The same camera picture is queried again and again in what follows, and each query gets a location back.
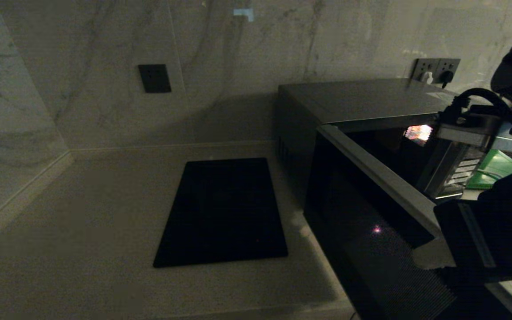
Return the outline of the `dark glass microwave door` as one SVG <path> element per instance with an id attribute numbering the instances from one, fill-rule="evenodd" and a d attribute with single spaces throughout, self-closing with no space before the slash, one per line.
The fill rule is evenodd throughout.
<path id="1" fill-rule="evenodd" d="M 457 296 L 411 257 L 431 233 L 322 133 L 304 216 L 362 320 L 449 319 Z"/>

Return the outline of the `green cutting board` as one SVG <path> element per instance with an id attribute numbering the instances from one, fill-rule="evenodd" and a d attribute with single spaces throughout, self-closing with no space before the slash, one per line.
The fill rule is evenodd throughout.
<path id="1" fill-rule="evenodd" d="M 512 158 L 499 150 L 490 150 L 466 184 L 468 190 L 490 190 L 512 174 Z"/>

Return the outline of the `black induction cooktop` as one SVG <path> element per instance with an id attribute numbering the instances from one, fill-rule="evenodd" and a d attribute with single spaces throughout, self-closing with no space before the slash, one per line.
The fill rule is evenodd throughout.
<path id="1" fill-rule="evenodd" d="M 154 268 L 287 256 L 266 158 L 185 164 Z"/>

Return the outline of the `dark single wall socket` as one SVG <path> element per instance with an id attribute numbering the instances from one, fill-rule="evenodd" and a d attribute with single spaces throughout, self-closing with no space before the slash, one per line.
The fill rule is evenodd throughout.
<path id="1" fill-rule="evenodd" d="M 165 64 L 138 65 L 145 93 L 171 93 L 167 66 Z"/>

